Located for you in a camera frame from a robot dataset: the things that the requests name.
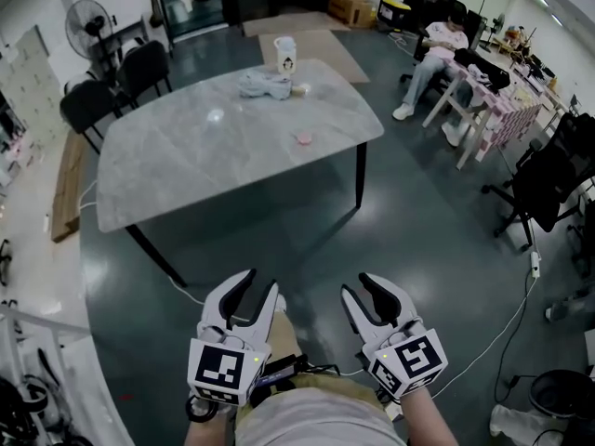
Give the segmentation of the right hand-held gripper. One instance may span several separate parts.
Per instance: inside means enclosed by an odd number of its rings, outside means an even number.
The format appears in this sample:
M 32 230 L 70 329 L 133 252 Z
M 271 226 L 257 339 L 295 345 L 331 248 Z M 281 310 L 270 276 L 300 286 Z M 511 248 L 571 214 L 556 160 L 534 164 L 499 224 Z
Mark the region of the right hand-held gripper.
M 376 318 L 347 284 L 340 295 L 353 332 L 362 338 L 365 370 L 391 398 L 431 384 L 448 365 L 436 330 L 428 330 L 416 317 L 410 296 L 393 282 L 366 272 L 358 279 L 372 297 Z M 406 313 L 415 318 L 398 325 Z

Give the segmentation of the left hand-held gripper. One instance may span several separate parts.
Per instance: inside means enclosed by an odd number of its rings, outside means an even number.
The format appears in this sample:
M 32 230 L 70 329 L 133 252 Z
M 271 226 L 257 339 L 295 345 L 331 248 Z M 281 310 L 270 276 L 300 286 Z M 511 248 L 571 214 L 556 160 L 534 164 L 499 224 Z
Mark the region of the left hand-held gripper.
M 244 406 L 263 375 L 279 286 L 272 280 L 248 321 L 231 328 L 231 317 L 256 277 L 248 269 L 217 286 L 205 299 L 197 336 L 191 340 L 187 382 L 204 400 Z

